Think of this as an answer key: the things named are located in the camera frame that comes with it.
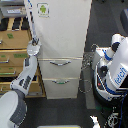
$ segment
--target white panel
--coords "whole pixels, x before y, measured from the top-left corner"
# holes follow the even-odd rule
[[[83,55],[91,1],[31,0],[37,36],[42,42],[39,58],[65,58]],[[39,17],[38,3],[49,5],[48,18]]]
[[[77,98],[79,79],[70,79],[65,84],[54,83],[54,80],[43,80],[47,99]]]
[[[80,77],[82,59],[38,61],[43,78]]]

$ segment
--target sticker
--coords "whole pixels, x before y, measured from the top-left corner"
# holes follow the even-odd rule
[[[27,54],[26,53],[24,53],[24,54],[13,54],[14,55],[14,58],[27,58],[28,56],[27,56]]]
[[[13,69],[13,68],[9,68],[10,70]]]
[[[11,9],[7,10],[9,14],[20,14],[20,9]]]
[[[5,58],[6,56],[5,55],[1,55],[1,58]]]
[[[41,17],[49,17],[49,5],[47,3],[38,3],[38,14]]]
[[[12,35],[11,33],[7,34],[7,36],[8,36],[9,39],[14,38],[13,35]]]

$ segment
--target storage unit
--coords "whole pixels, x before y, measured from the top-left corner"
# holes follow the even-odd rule
[[[38,60],[48,99],[77,97],[91,1],[24,0],[42,43]]]
[[[27,45],[31,40],[30,30],[12,31],[14,18],[9,18],[6,31],[0,31],[0,96],[10,91],[10,83],[23,71],[24,59],[28,57]],[[40,69],[37,68],[27,97],[45,97]]]

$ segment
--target label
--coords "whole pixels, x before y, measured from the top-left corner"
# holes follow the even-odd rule
[[[19,54],[13,54],[14,58],[27,58],[27,54],[26,53],[19,53]]]
[[[123,67],[123,65],[120,65],[113,77],[114,83],[116,84],[117,87],[121,86],[127,74],[128,71]]]
[[[9,68],[9,70],[11,70],[11,69],[13,69],[13,68]]]
[[[13,35],[12,35],[12,33],[8,33],[7,36],[8,36],[9,39],[14,38]]]
[[[7,10],[7,12],[9,13],[9,14],[20,14],[21,12],[20,12],[20,9],[10,9],[10,10]]]
[[[38,14],[41,17],[49,17],[49,5],[47,3],[38,3]]]
[[[1,58],[6,58],[6,56],[5,55],[1,55]]]

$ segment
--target robot body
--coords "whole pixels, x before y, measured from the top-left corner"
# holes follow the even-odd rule
[[[94,90],[100,99],[112,102],[124,95],[128,87],[124,87],[128,75],[128,38],[119,34],[112,37],[112,46],[107,50],[100,48],[103,52],[99,54],[99,62],[94,66]]]

